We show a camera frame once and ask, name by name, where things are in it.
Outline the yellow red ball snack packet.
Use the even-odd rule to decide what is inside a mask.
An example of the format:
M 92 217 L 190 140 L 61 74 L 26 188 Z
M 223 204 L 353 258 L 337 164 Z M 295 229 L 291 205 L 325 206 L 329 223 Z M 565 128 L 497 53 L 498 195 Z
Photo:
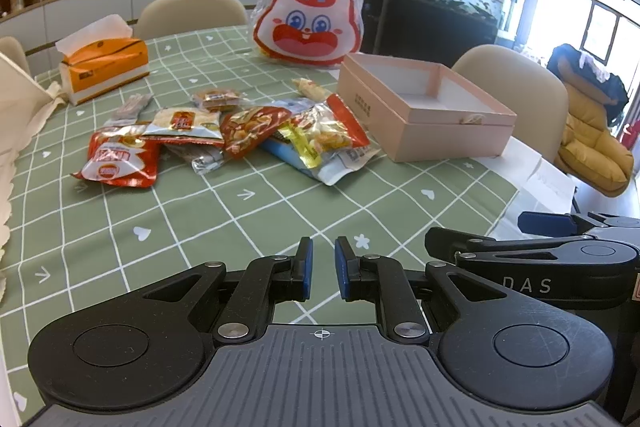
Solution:
M 293 145 L 308 169 L 319 168 L 337 150 L 370 144 L 367 133 L 337 94 L 292 116 L 278 132 Z

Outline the rice cracker snack packet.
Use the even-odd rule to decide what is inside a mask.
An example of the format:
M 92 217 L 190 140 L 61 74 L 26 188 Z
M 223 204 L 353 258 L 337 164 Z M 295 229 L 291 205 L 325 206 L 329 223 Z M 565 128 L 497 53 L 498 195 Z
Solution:
M 142 136 L 145 140 L 167 144 L 224 146 L 220 113 L 195 106 L 162 108 L 146 126 Z

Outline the red white roast duck snack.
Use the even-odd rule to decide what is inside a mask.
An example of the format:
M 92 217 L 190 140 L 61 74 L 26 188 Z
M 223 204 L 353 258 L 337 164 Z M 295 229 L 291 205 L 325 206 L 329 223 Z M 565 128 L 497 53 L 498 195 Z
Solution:
M 104 127 L 94 132 L 78 180 L 117 187 L 151 187 L 160 165 L 160 142 L 145 139 L 148 124 Z

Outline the white paper sheet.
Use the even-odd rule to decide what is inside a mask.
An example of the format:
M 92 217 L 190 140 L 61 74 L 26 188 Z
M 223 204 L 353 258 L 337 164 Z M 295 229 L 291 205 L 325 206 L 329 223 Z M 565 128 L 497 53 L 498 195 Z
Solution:
M 568 213 L 573 208 L 576 183 L 518 139 L 509 139 L 502 155 L 474 157 L 516 188 L 488 235 L 495 239 L 522 239 L 518 216 L 523 211 Z

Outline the yellow cushioned lounge chair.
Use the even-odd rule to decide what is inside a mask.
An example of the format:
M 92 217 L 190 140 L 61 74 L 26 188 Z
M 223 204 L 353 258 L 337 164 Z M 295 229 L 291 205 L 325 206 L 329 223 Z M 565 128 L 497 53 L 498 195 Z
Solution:
M 605 108 L 565 83 L 568 113 L 554 165 L 605 196 L 615 197 L 631 181 L 634 158 L 606 127 Z

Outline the grey transparent snack packet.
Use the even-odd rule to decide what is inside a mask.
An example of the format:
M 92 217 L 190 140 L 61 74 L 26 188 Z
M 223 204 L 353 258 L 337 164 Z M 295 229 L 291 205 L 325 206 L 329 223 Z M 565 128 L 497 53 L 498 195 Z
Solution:
M 166 147 L 189 164 L 199 176 L 219 169 L 226 162 L 221 149 L 213 145 L 167 144 Z

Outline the pink cardboard box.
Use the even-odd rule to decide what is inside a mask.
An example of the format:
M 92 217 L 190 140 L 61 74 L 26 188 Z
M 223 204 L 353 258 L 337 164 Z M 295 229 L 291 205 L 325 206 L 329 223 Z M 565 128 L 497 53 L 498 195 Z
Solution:
M 437 63 L 349 54 L 337 94 L 395 162 L 499 156 L 515 127 L 509 107 Z

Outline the beige chair right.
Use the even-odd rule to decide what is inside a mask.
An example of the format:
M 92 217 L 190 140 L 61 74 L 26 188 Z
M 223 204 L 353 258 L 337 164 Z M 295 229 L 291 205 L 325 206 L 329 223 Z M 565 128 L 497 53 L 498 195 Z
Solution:
M 568 115 L 568 95 L 558 77 L 530 58 L 496 44 L 466 51 L 452 70 L 516 114 L 514 138 L 555 160 Z

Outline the beige chair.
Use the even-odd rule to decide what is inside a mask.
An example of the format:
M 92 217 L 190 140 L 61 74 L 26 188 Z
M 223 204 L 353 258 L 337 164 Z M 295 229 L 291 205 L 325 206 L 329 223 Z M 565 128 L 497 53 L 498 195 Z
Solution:
M 27 75 L 31 76 L 25 51 L 17 38 L 7 36 L 0 38 L 0 52 L 16 64 Z
M 568 95 L 558 77 L 530 58 L 496 44 L 466 51 L 452 70 L 516 114 L 514 138 L 555 160 L 568 115 Z
M 141 12 L 134 34 L 149 40 L 246 24 L 246 9 L 239 0 L 155 0 Z

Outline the red peanut snack packet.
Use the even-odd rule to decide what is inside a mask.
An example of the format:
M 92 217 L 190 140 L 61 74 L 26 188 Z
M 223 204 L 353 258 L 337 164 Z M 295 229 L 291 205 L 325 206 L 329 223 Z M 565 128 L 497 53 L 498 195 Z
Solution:
M 291 117 L 292 112 L 280 106 L 254 106 L 224 116 L 224 153 L 233 159 L 244 157 Z

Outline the small brown snack packet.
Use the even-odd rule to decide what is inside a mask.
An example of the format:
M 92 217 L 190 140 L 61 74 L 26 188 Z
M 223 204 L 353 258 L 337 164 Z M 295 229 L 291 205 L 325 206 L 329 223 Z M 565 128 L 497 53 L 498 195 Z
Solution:
M 206 89 L 195 92 L 192 101 L 207 112 L 229 112 L 245 104 L 247 98 L 234 89 Z

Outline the red rabbit face bag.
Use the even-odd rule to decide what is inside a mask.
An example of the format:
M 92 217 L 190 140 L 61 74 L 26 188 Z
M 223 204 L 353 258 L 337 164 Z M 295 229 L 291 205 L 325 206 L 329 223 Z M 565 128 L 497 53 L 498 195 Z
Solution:
M 362 8 L 363 0 L 258 0 L 250 36 L 275 60 L 335 67 L 360 51 Z

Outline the orange tissue box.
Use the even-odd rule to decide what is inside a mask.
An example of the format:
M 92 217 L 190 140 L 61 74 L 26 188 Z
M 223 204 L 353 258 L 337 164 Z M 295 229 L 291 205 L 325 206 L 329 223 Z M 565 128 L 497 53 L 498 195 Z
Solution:
M 146 43 L 117 14 L 107 15 L 55 43 L 68 101 L 79 105 L 149 75 Z

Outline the beige chair far side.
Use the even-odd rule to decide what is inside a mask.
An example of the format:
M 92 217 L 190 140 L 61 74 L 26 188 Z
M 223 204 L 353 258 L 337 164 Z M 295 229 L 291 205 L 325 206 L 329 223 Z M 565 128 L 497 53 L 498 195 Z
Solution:
M 141 12 L 134 34 L 149 40 L 246 24 L 246 9 L 239 0 L 155 0 Z

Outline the beige chair left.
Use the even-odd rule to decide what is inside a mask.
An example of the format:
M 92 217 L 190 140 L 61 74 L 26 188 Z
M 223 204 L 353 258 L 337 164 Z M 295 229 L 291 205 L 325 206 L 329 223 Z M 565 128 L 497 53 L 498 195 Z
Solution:
M 0 38 L 0 52 L 16 64 L 27 75 L 31 76 L 25 51 L 17 38 L 7 36 Z

